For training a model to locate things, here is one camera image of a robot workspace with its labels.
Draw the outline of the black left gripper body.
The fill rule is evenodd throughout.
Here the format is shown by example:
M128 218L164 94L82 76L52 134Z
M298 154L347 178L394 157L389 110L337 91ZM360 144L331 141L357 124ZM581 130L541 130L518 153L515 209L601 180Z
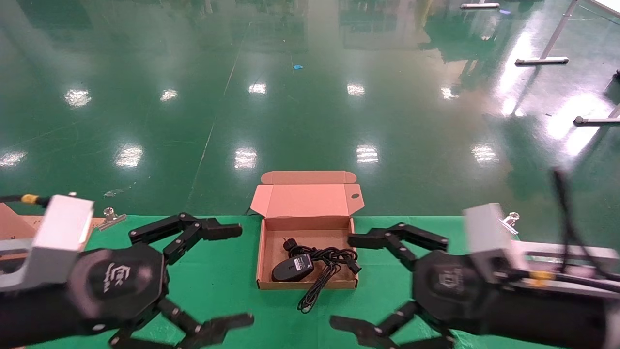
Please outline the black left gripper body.
M65 285L68 335L141 329L168 292L164 255L144 243L82 252Z

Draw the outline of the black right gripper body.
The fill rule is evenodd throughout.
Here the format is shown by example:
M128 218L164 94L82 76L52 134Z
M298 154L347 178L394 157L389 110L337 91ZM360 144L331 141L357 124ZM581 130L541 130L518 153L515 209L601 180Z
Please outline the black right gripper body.
M490 251L464 255L436 250L414 263L412 298L418 315L441 335L490 335L487 296Z

